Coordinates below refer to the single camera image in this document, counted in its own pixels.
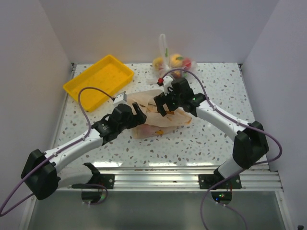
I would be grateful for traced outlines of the orange banana print plastic bag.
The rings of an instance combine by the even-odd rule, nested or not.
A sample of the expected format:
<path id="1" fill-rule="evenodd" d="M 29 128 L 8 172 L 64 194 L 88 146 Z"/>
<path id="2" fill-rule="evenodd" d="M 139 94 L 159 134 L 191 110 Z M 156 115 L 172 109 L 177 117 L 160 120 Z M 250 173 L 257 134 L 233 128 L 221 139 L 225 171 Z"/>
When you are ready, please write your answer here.
<path id="1" fill-rule="evenodd" d="M 173 112 L 164 105 L 166 116 L 161 116 L 157 111 L 154 97 L 158 96 L 162 90 L 149 90 L 128 94 L 127 103 L 132 106 L 137 103 L 141 111 L 147 116 L 144 124 L 131 130 L 135 139 L 161 136 L 174 131 L 176 128 L 190 124 L 192 117 L 181 109 Z"/>

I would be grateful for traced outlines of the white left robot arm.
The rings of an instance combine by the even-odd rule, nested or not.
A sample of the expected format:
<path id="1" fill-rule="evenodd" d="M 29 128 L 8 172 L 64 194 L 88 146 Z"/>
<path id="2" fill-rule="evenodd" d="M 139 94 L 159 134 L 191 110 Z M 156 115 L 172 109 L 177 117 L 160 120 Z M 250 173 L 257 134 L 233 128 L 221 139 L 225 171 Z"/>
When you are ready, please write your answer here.
<path id="1" fill-rule="evenodd" d="M 21 178 L 38 200 L 51 196 L 58 188 L 103 188 L 103 176 L 91 163 L 77 170 L 66 166 L 82 155 L 115 140 L 125 129 L 145 123 L 147 117 L 137 103 L 119 104 L 109 115 L 93 123 L 90 129 L 66 144 L 41 152 L 32 151 Z"/>

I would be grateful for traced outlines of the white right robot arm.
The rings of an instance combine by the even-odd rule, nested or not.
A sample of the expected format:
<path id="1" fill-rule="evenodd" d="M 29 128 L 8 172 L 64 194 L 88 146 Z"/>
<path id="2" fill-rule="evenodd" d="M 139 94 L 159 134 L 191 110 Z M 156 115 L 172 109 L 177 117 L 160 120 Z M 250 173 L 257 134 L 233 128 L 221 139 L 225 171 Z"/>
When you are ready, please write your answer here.
<path id="1" fill-rule="evenodd" d="M 203 93 L 194 93 L 185 78 L 164 77 L 160 85 L 164 91 L 154 98 L 158 113 L 166 116 L 182 108 L 185 112 L 209 122 L 224 132 L 234 143 L 229 159 L 212 174 L 199 176 L 200 188 L 220 189 L 230 185 L 231 177 L 249 169 L 269 150 L 263 126 L 258 121 L 241 122 L 213 104 Z"/>

